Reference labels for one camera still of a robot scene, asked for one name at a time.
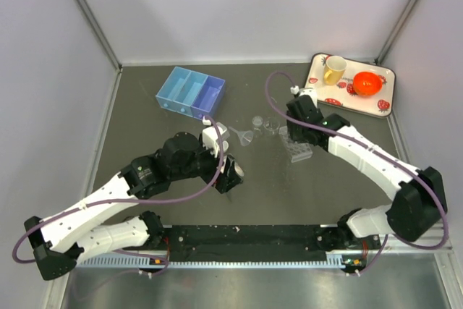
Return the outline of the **clear glass beaker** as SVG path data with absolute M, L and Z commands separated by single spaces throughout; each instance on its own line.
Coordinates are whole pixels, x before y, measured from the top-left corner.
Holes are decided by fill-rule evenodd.
M 280 122 L 275 117 L 266 117 L 263 120 L 263 131 L 266 136 L 274 136 L 279 133 Z

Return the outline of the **clear test tube rack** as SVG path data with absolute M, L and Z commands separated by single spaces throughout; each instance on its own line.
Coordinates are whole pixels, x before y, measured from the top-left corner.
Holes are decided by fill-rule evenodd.
M 304 161 L 312 157 L 313 150 L 310 145 L 307 143 L 296 143 L 291 140 L 287 126 L 279 128 L 279 136 L 292 163 Z

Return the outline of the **bag of cotton balls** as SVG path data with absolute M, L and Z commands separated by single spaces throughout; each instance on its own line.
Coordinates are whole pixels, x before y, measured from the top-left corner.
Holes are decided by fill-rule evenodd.
M 241 166 L 238 163 L 234 164 L 234 170 L 241 177 L 245 175 L 244 171 L 242 170 Z

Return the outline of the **blue three-drawer organizer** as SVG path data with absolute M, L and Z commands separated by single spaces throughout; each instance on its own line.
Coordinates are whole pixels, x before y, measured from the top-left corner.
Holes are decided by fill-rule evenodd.
M 162 109 L 201 120 L 214 117 L 226 90 L 226 81 L 183 67 L 175 67 L 156 94 Z

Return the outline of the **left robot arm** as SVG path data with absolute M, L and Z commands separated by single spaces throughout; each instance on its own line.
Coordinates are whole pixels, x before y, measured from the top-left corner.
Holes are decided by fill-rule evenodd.
M 96 256 L 126 247 L 159 247 L 164 239 L 158 215 L 146 211 L 124 223 L 106 220 L 133 206 L 155 204 L 154 196 L 172 182 L 201 178 L 207 187 L 226 193 L 242 183 L 244 172 L 226 154 L 229 132 L 223 125 L 199 136 L 178 132 L 155 153 L 141 156 L 106 184 L 68 209 L 25 222 L 36 266 L 45 281 L 55 280 Z

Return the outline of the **clear plastic funnel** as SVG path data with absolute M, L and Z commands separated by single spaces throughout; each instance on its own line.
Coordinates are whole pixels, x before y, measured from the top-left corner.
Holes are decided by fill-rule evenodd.
M 240 145 L 243 147 L 248 146 L 253 141 L 254 132 L 252 130 L 241 131 L 234 129 L 233 127 L 229 127 L 229 130 L 237 135 Z

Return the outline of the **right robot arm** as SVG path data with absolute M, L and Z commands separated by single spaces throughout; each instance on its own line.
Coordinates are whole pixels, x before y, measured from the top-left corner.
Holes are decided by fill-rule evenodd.
M 286 107 L 291 140 L 319 146 L 343 159 L 376 183 L 391 201 L 342 216 L 337 237 L 344 247 L 356 247 L 374 234 L 395 234 L 403 242 L 415 242 L 448 211 L 443 177 L 437 169 L 418 169 L 393 157 L 344 117 L 323 116 L 308 95 L 295 97 Z

